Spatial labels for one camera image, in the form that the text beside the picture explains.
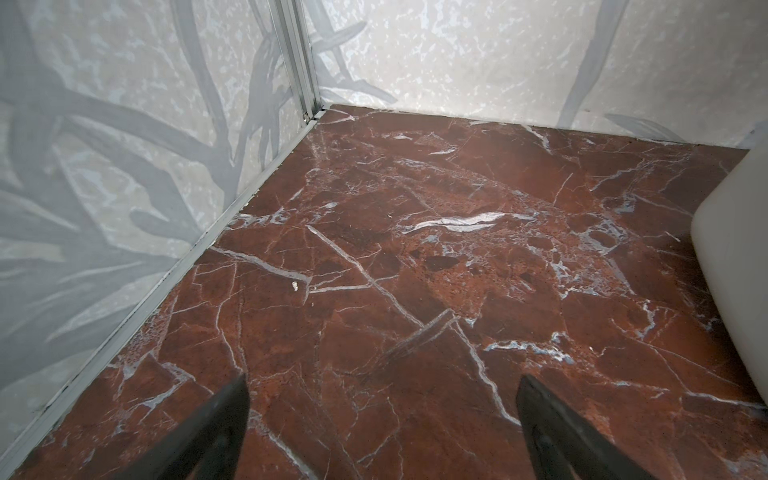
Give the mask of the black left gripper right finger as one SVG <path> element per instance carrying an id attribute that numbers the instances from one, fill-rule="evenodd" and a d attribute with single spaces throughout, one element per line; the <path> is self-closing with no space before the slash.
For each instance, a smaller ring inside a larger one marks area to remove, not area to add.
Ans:
<path id="1" fill-rule="evenodd" d="M 516 406 L 538 479 L 651 479 L 534 376 L 522 376 Z"/>

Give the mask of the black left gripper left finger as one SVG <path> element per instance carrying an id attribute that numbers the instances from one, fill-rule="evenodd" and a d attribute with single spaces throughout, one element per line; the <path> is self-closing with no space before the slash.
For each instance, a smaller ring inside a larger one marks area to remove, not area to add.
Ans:
<path id="1" fill-rule="evenodd" d="M 116 479 L 232 479 L 248 425 L 243 375 L 223 387 Z"/>

